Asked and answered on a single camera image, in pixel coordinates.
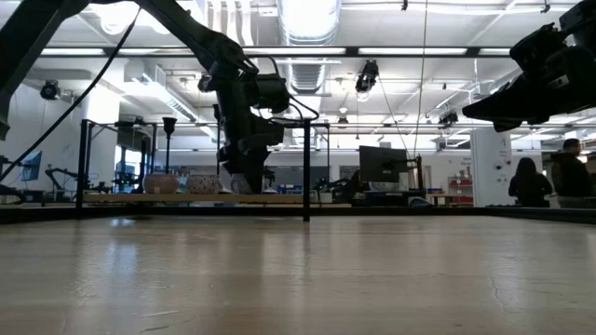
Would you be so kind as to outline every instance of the wooden table surface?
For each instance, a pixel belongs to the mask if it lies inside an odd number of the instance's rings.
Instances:
[[[494,217],[0,226],[3,334],[590,334],[596,227]]]

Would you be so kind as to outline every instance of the ceiling duct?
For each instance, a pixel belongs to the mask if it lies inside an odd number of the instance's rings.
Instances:
[[[277,0],[279,27],[286,46],[330,46],[339,27],[341,0]],[[298,94],[323,86],[328,65],[288,65],[290,85]]]

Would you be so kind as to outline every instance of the black monitor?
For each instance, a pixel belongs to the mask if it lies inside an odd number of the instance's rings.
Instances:
[[[408,151],[360,146],[360,180],[400,182],[400,173],[408,172]]]

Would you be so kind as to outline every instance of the dark jacket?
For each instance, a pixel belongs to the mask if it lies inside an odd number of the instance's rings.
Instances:
[[[509,195],[517,196],[518,203],[524,207],[549,207],[549,202],[544,199],[544,196],[551,193],[552,186],[549,180],[539,173],[524,180],[515,176],[509,184]]]
[[[586,165],[568,153],[553,154],[552,182],[561,196],[590,196],[592,182]]]

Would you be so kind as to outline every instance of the cable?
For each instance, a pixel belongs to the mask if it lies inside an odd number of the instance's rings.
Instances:
[[[19,173],[19,175],[17,176],[17,178],[15,178],[15,180],[14,180],[14,181],[12,181],[11,183],[7,184],[6,186],[10,186],[10,185],[12,185],[13,183],[17,182],[17,181],[19,180],[19,178],[20,178],[20,175],[21,175],[21,173]]]
[[[401,144],[403,144],[403,149],[406,150],[406,155],[408,156],[408,159],[412,159],[410,157],[410,152],[408,151],[408,147],[406,146],[406,141],[403,139],[403,136],[401,135],[401,130],[400,130],[400,125],[398,124],[398,120],[396,120],[395,115],[393,114],[393,111],[391,110],[391,104],[389,103],[389,98],[387,97],[387,94],[385,93],[385,87],[383,86],[383,79],[381,79],[381,75],[378,75],[379,77],[379,84],[381,84],[381,89],[383,90],[383,96],[385,97],[385,102],[387,104],[387,108],[389,109],[389,113],[391,114],[391,118],[393,119],[393,123],[395,124],[395,128],[398,130],[398,135],[400,135],[400,139],[401,139]]]
[[[302,115],[302,111],[300,110],[300,108],[298,108],[293,103],[291,103],[290,106],[293,107],[296,110],[296,112],[298,112],[298,114],[300,115],[300,119],[290,119],[287,117],[269,117],[267,120],[278,120],[278,121],[289,121],[289,122],[300,121],[300,124],[303,124],[303,122],[305,121],[305,117]]]
[[[112,51],[112,55],[110,55],[110,57],[108,58],[108,61],[105,63],[105,65],[103,65],[103,68],[100,70],[100,72],[95,77],[95,79],[93,79],[93,82],[91,82],[91,84],[87,87],[85,92],[83,92],[83,94],[81,94],[81,96],[76,99],[76,101],[66,110],[66,112],[64,112],[64,114],[62,114],[58,118],[58,120],[56,120],[56,122],[54,122],[54,124],[46,130],[44,135],[42,135],[39,139],[37,139],[37,141],[35,141],[35,143],[29,149],[27,149],[19,158],[17,158],[14,162],[12,162],[12,164],[10,164],[10,166],[7,168],[7,170],[2,174],[2,176],[0,176],[0,181],[2,181],[4,178],[6,178],[7,175],[10,173],[10,171],[13,170],[13,168],[15,168],[20,162],[22,162],[22,160],[25,159],[25,157],[28,154],[30,154],[33,150],[35,150],[35,148],[37,148],[37,146],[39,146],[39,144],[41,144],[49,136],[49,134],[51,134],[54,131],[54,129],[56,129],[56,127],[58,127],[60,125],[60,123],[62,121],[64,121],[64,119],[68,115],[70,115],[70,113],[76,108],[76,106],[78,106],[81,103],[81,101],[83,101],[83,99],[91,92],[91,90],[97,85],[97,83],[100,82],[100,80],[102,79],[105,72],[108,70],[110,65],[112,65],[112,62],[114,61],[115,56],[118,54],[118,51],[120,50],[120,48],[122,48],[122,46],[126,42],[127,38],[129,37],[130,32],[132,31],[132,28],[134,27],[135,22],[137,21],[137,18],[139,18],[140,13],[141,13],[141,8],[139,7],[139,10],[137,11],[137,15],[135,16],[134,20],[132,21],[130,26],[127,28],[127,30],[124,32],[122,39],[120,40],[120,42],[118,42],[118,45],[115,46],[114,51]]]
[[[271,62],[273,63],[273,67],[276,70],[276,74],[279,75],[279,68],[278,68],[278,63],[276,62],[276,60],[273,57],[271,57],[271,56],[265,56],[265,57],[271,60]],[[296,101],[299,105],[303,106],[304,108],[306,108],[307,110],[309,110],[310,112],[312,112],[315,115],[315,117],[309,119],[310,121],[318,120],[319,115],[318,115],[318,112],[317,111],[315,111],[314,109],[312,109],[312,108],[306,106],[305,104],[301,103],[300,101],[298,101],[296,98],[294,98],[294,96],[292,94],[288,93],[288,95],[289,95],[289,98],[290,99],[292,99],[293,101]],[[298,111],[298,113],[301,116],[300,117],[301,122],[304,122],[305,119],[302,116],[302,113],[300,112],[300,109],[298,107],[296,107],[295,105],[293,105],[293,104],[290,104],[290,106],[292,106],[293,108],[296,109],[296,111]],[[272,117],[272,118],[269,118],[269,120],[284,120],[284,121],[287,121],[287,120],[291,120],[291,119],[285,119],[283,117],[275,117],[275,118]]]
[[[413,140],[413,156],[416,157],[416,146],[418,145],[418,127],[420,126],[420,116],[422,114],[422,86],[425,78],[425,60],[427,50],[427,27],[428,27],[428,0],[425,1],[425,30],[422,40],[422,69],[420,71],[420,96],[418,97],[418,118],[416,119],[416,135]]]
[[[313,118],[310,118],[310,119],[309,119],[310,121],[315,121],[315,120],[318,120],[318,117],[319,117],[319,115],[318,115],[318,112],[317,112],[317,111],[315,111],[314,109],[312,109],[312,108],[310,108],[310,107],[306,106],[305,104],[301,103],[301,102],[300,102],[300,101],[298,101],[296,98],[294,98],[294,97],[293,97],[293,95],[290,95],[290,99],[292,99],[293,101],[296,101],[296,103],[298,103],[299,105],[303,106],[304,108],[306,108],[306,109],[307,109],[307,110],[309,110],[309,111],[310,111],[312,114],[314,114],[314,115],[315,115],[315,117],[313,117]]]
[[[271,57],[271,56],[265,56],[265,57],[271,60],[271,62],[273,63],[273,68],[276,69],[276,74],[279,75],[279,68],[278,68],[278,63],[276,62],[276,60],[274,60],[273,57]]]

